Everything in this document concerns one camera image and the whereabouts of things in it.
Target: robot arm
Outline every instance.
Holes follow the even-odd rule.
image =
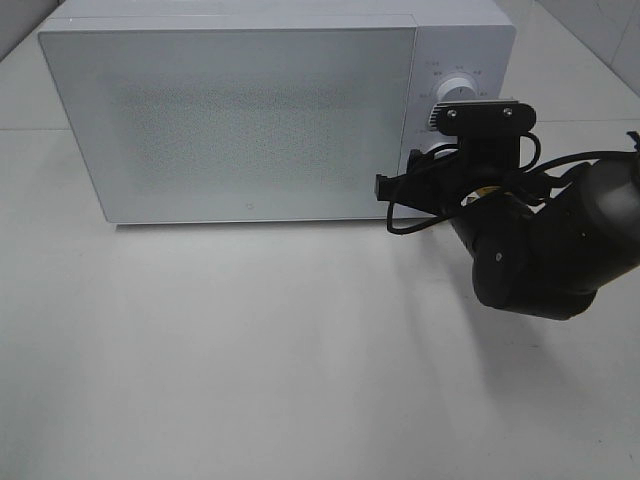
[[[535,121],[534,110],[515,101],[439,104],[433,126],[458,142],[412,152],[407,173],[377,176],[376,195],[389,202],[391,233],[451,221],[474,259],[474,290],[484,305],[566,320],[584,312],[602,285],[640,265],[640,136],[629,132],[633,152],[586,152],[537,165]],[[523,136],[536,155],[521,167]],[[560,177],[546,173],[571,164]],[[553,189],[562,191],[552,197]],[[395,204],[434,217],[396,228]]]

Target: perforated screen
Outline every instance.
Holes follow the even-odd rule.
[[[107,218],[370,218],[398,167],[413,29],[50,34]]]

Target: white surface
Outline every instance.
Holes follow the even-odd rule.
[[[0,130],[61,128],[69,122],[31,34],[0,62]]]
[[[4,58],[57,5],[57,0],[2,0],[0,2],[0,59]]]
[[[535,0],[495,0],[495,3],[507,14],[516,28],[520,30],[527,25],[534,1]]]
[[[542,121],[640,118],[640,97],[538,4],[516,37],[502,96],[530,103]]]
[[[640,95],[640,1],[629,19],[613,69]]]
[[[484,0],[179,5],[71,0],[39,33],[113,223],[384,218],[367,179],[443,140],[442,81],[497,97],[515,33]]]
[[[598,57],[610,64],[637,0],[539,0]]]
[[[411,14],[419,25],[504,25],[505,14],[491,0],[67,0],[58,18],[172,15]]]
[[[540,10],[512,74],[581,52]],[[540,37],[560,43],[527,59]],[[601,119],[640,112],[581,58]],[[593,91],[581,67],[556,87]],[[46,99],[30,72],[3,125]],[[533,86],[510,88],[558,112]],[[536,132],[546,159],[628,149],[635,118]],[[2,131],[0,478],[637,480],[640,270],[558,323],[480,306],[469,269],[449,227],[114,230],[69,131]]]
[[[384,217],[371,179],[398,170],[414,38],[40,36],[113,223]]]

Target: white tile wall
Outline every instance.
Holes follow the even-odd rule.
[[[32,33],[0,62],[0,130],[67,128],[67,116]]]
[[[538,1],[640,95],[640,0]]]
[[[539,0],[605,63],[611,63],[636,0]]]
[[[640,118],[640,98],[541,5],[516,38],[501,96],[540,121]]]
[[[0,59],[58,6],[58,0],[0,1]]]
[[[640,95],[640,1],[633,11],[612,68]]]
[[[518,31],[526,27],[534,0],[494,0],[494,2],[508,15]]]

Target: wall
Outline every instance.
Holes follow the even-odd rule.
[[[522,30],[527,24],[527,17],[529,16],[533,1],[534,0],[494,0],[519,30]]]
[[[58,6],[58,0],[0,0],[0,60]]]
[[[640,95],[640,0],[538,0]]]

